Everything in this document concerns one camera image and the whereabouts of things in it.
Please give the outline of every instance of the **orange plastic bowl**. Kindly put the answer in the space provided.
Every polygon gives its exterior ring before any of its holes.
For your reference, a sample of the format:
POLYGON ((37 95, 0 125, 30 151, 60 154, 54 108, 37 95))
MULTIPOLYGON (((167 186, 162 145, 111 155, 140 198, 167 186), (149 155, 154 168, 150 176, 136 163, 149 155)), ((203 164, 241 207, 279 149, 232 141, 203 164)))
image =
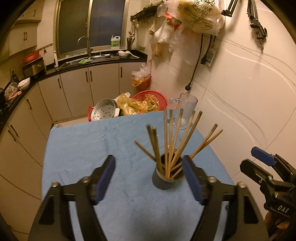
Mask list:
POLYGON ((145 94, 151 94, 157 98, 157 100, 159 101, 159 110, 166 109, 166 107, 168 105, 168 101, 167 101, 166 97, 163 94, 161 94, 160 92, 153 91, 153 90, 142 91, 142 92, 134 95, 133 98, 136 100, 143 100, 143 99, 145 99, 145 94))
POLYGON ((28 64, 28 63, 30 63, 30 62, 38 59, 38 58, 39 58, 39 51, 34 52, 34 53, 26 56, 25 58, 23 58, 22 61, 24 62, 24 64, 28 64))

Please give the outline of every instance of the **floor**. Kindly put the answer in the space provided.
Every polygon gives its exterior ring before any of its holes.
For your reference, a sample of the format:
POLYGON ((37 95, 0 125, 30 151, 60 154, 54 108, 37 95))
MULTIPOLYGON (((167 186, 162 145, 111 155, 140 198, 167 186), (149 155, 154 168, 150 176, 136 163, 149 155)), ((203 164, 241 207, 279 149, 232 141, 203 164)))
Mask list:
POLYGON ((65 127, 65 126, 73 126, 73 125, 77 125, 77 124, 81 124, 84 122, 88 122, 87 117, 85 118, 81 118, 81 119, 76 119, 76 120, 69 120, 69 121, 65 121, 59 124, 55 124, 54 127, 65 127))

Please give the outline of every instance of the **white bowl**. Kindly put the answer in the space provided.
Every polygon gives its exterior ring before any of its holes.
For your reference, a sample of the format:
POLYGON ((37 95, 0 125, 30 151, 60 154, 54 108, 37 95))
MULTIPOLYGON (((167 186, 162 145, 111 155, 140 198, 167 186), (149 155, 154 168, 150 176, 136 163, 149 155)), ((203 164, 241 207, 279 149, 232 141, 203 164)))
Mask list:
POLYGON ((128 54, 126 53, 126 52, 124 52, 124 51, 118 51, 118 55, 120 56, 120 57, 126 57, 126 56, 128 56, 128 54))
POLYGON ((31 78, 27 78, 27 79, 22 80, 21 82, 19 82, 17 87, 19 88, 19 90, 25 90, 26 88, 29 87, 30 82, 31 82, 31 78))

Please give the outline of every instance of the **black countertop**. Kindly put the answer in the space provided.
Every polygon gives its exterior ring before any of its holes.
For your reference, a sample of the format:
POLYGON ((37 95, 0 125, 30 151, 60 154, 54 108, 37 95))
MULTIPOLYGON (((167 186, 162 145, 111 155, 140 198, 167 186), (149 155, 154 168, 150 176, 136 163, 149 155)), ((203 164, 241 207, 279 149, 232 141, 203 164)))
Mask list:
MULTIPOLYGON (((114 59, 108 59, 105 61, 100 61, 100 62, 95 62, 95 63, 87 63, 87 64, 79 64, 79 65, 75 65, 75 66, 70 66, 67 68, 54 68, 54 64, 50 64, 46 66, 46 71, 43 73, 39 73, 38 76, 36 78, 31 78, 31 82, 28 88, 26 88, 25 90, 22 91, 22 93, 16 97, 13 102, 9 105, 8 108, 6 108, 5 110, 0 112, 0 134, 6 124, 6 122, 8 121, 9 117, 11 116, 12 112, 14 111, 14 109, 17 107, 18 103, 23 99, 23 97, 29 92, 29 90, 38 82, 41 81, 43 79, 49 78, 51 76, 57 75, 57 74, 61 74, 67 71, 71 71, 71 70, 75 70, 75 69, 80 69, 80 68, 85 68, 85 67, 89 67, 89 66, 94 66, 94 65, 101 65, 101 64, 113 64, 113 63, 125 63, 125 62, 146 62, 147 61, 147 55, 137 51, 137 50, 131 50, 131 53, 134 54, 135 56, 139 56, 140 58, 136 58, 133 57, 131 55, 128 55, 125 58, 122 58, 120 56, 118 56, 117 54, 118 50, 110 50, 110 51, 104 51, 102 52, 102 54, 113 54, 114 55, 114 59)), ((79 58, 84 58, 87 57, 87 55, 80 55, 80 56, 76 56, 76 57, 71 57, 62 61, 59 61, 59 66, 61 66, 63 63, 71 61, 71 60, 75 60, 75 59, 79 59, 79 58)))

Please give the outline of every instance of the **green rag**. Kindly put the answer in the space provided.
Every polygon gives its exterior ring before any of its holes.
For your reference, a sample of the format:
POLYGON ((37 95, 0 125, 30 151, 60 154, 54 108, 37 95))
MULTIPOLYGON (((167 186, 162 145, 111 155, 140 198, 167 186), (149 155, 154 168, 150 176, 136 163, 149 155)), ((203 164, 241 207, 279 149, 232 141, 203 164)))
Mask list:
POLYGON ((87 64, 91 61, 91 59, 83 59, 78 64, 87 64))

